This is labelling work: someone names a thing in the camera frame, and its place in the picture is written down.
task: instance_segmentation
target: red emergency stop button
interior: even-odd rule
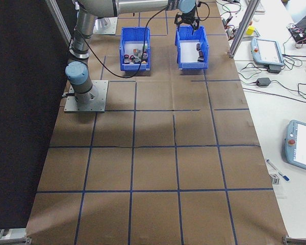
[[[289,145],[294,145],[295,143],[296,143],[296,141],[294,139],[288,140],[288,144]]]

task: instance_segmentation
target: pen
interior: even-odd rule
[[[274,164],[270,161],[270,159],[267,159],[266,162],[267,162],[268,164],[270,164],[270,166],[273,167],[273,169],[274,169],[275,171],[277,171],[277,173],[278,173],[282,178],[284,178],[285,181],[289,181],[289,180],[290,180],[290,179],[289,179],[287,176],[285,176],[276,166],[274,166]]]

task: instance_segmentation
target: robotic arm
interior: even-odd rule
[[[174,23],[177,27],[182,23],[189,24],[194,31],[199,27],[199,19],[195,17],[196,1],[198,0],[78,0],[79,16],[66,67],[66,75],[74,89],[74,98],[78,104],[77,110],[97,111],[91,104],[97,103],[99,91],[93,85],[87,67],[87,43],[90,43],[96,19],[117,17],[123,13],[158,11],[163,8],[167,11],[179,9],[182,15],[177,14]]]

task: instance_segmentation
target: white table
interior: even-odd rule
[[[293,20],[280,0],[261,0],[261,2],[266,9],[266,13],[264,15],[255,15],[253,25],[257,28],[262,38],[276,40],[282,45],[290,37],[286,26],[289,23],[293,23]],[[242,11],[237,14],[237,17],[233,18],[230,24],[239,25],[246,9],[244,0],[241,0],[241,4]],[[237,6],[227,6],[232,10],[238,9]],[[221,6],[218,5],[218,7],[220,13],[223,13]],[[286,54],[306,56],[306,44],[298,50],[295,48],[295,41],[291,38],[285,45]],[[306,58],[301,58],[301,60],[304,60],[302,67],[295,67],[293,70],[286,69],[278,75],[263,71],[252,79],[243,79],[243,81],[255,82],[258,77],[268,77],[271,80],[278,80],[287,87],[297,89],[297,83],[306,83]],[[241,43],[235,55],[235,61],[238,71],[252,61],[250,41]],[[270,84],[267,88],[244,84],[243,87],[302,99],[276,83]],[[245,91],[245,95],[264,157],[271,159],[274,165],[290,178],[290,182],[286,182],[281,178],[280,185],[274,186],[288,234],[292,238],[306,238],[306,170],[291,166],[282,159],[286,126],[292,119],[306,123],[306,104],[248,91]],[[272,168],[268,165],[267,167],[272,173]]]

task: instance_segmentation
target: metal rail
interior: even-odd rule
[[[283,237],[284,245],[306,245],[306,239],[294,239],[288,236]]]
[[[62,14],[60,12],[59,6],[56,2],[56,0],[45,0],[46,5],[48,6],[51,15],[53,17],[53,19],[55,20],[59,31],[62,35],[62,38],[64,39],[66,45],[69,45],[69,41],[71,39],[71,35],[70,32],[68,30],[68,27],[66,25],[66,22],[64,20],[64,18],[62,17]]]
[[[241,43],[241,40],[246,33],[246,30],[249,26],[250,21],[253,19],[253,16],[255,14],[255,11],[259,3],[260,3],[260,0],[251,0],[249,2],[246,12],[244,14],[243,20],[239,24],[238,31],[236,32],[234,41],[232,42],[232,45],[230,47],[230,51],[228,52],[228,55],[230,58],[233,58],[235,56],[237,49],[239,48],[239,45]]]

